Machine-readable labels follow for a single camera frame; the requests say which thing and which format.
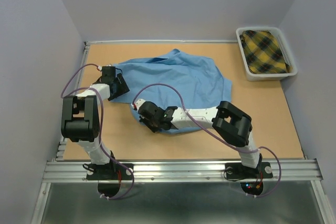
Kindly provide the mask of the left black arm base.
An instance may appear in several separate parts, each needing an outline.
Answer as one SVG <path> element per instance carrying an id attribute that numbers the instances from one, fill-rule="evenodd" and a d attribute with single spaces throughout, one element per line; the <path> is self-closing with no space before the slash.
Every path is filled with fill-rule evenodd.
<path id="1" fill-rule="evenodd" d="M 132 180 L 131 173 L 114 162 L 104 165 L 84 163 L 82 167 L 87 172 L 86 180 Z"/>

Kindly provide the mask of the light blue long sleeve shirt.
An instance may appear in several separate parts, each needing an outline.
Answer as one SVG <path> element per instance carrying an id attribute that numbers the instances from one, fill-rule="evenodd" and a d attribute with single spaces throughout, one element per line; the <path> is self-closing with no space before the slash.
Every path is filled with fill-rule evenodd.
<path id="1" fill-rule="evenodd" d="M 154 57 L 116 63 L 130 91 L 113 99 L 131 103 L 134 98 L 151 101 L 165 109 L 181 106 L 205 109 L 232 100 L 232 82 L 223 77 L 213 59 L 193 56 L 178 49 Z"/>

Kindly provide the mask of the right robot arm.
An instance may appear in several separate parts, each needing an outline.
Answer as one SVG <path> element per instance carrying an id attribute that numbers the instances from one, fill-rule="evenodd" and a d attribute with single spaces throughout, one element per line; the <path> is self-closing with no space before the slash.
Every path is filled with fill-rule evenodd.
<path id="1" fill-rule="evenodd" d="M 152 132 L 183 129 L 213 129 L 224 143 L 237 149 L 244 175 L 253 177 L 260 172 L 262 156 L 253 134 L 251 117 L 227 101 L 207 109 L 184 109 L 169 106 L 163 109 L 153 102 L 139 99 L 133 105 L 140 122 Z"/>

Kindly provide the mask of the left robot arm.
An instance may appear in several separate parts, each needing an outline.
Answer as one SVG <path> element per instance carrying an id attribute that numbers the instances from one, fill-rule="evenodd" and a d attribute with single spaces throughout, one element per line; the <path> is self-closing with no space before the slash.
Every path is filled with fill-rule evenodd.
<path id="1" fill-rule="evenodd" d="M 61 92 L 62 115 L 61 134 L 78 144 L 89 155 L 94 170 L 99 166 L 99 173 L 106 179 L 113 178 L 117 166 L 113 163 L 113 153 L 101 140 L 103 122 L 103 102 L 111 101 L 129 92 L 120 68 L 92 64 L 101 76 L 89 87 L 78 88 L 65 95 L 69 84 Z"/>

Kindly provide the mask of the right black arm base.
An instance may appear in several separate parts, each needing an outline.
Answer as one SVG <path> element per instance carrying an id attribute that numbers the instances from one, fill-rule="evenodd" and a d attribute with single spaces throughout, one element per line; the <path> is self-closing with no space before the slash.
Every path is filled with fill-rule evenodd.
<path id="1" fill-rule="evenodd" d="M 224 172 L 228 180 L 257 179 L 261 175 L 266 179 L 274 177 L 269 162 L 261 162 L 256 168 L 230 162 L 225 164 Z"/>

